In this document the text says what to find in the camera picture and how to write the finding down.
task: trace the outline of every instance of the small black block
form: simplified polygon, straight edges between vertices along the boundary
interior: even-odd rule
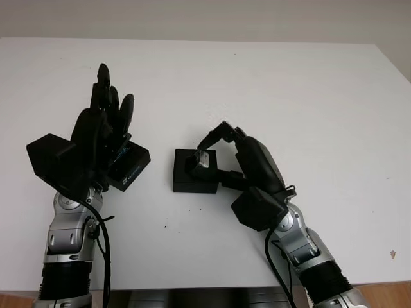
[[[125,191],[150,161],[147,149],[129,141],[110,169],[109,184]]]
[[[196,149],[176,149],[174,156],[173,191],[178,193],[215,194],[218,182],[204,181],[193,178],[186,173],[186,159],[194,154]],[[210,155],[210,165],[217,165],[215,150],[206,150]]]

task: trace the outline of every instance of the robotic arm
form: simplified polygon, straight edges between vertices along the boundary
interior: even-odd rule
[[[220,139],[234,141],[243,174],[217,168],[215,151],[207,150]],[[218,183],[243,191],[231,205],[240,223],[257,231],[267,230],[265,251],[290,304],[295,307],[272,263],[268,244],[273,234],[315,304],[315,308],[368,308],[361,292],[342,275],[326,245],[309,229],[300,209],[290,202],[293,185],[285,187],[267,148],[240,128],[223,122],[209,132],[197,150],[176,150],[173,186],[175,192],[215,193]]]
[[[110,218],[99,214],[102,192],[109,185],[125,191],[150,162],[148,150],[130,141],[133,95],[126,95],[119,108],[105,64],[100,65],[97,80],[90,107],[80,113],[69,141],[48,134],[27,145],[35,174],[57,190],[35,308],[91,308],[89,275],[95,241],[105,259],[103,306],[108,305],[110,243],[105,220]]]

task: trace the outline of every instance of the black box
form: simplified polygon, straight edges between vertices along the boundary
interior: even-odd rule
[[[277,226],[287,215],[286,205],[257,187],[249,187],[231,205],[243,225],[258,232]]]
[[[173,191],[178,193],[215,194],[218,181],[205,181],[193,178],[186,173],[186,159],[192,156],[196,149],[176,149],[174,156]],[[210,165],[217,165],[217,153],[215,150],[206,150]]]
[[[109,184],[125,191],[150,161],[147,149],[129,141],[110,167]]]

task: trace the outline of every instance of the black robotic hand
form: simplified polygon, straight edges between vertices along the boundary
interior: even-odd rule
[[[72,200],[84,200],[90,187],[124,191],[150,162],[148,150],[130,142],[134,97],[119,97],[101,64],[90,108],[78,116],[70,141],[47,134],[27,145],[37,176]]]
[[[243,174],[218,170],[216,152],[207,149],[220,139],[235,142]],[[285,187],[267,148],[225,121],[209,132],[197,150],[176,150],[173,189],[176,193],[216,193],[220,182],[243,191],[231,207],[240,223],[257,231],[277,226],[288,212],[290,198],[296,195],[293,185]]]

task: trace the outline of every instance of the wooden floor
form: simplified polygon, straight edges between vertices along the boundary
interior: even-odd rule
[[[411,308],[411,282],[359,287],[372,308]]]
[[[359,289],[372,308],[411,308],[411,282],[372,284]],[[32,298],[0,294],[0,308],[31,308],[33,301]]]

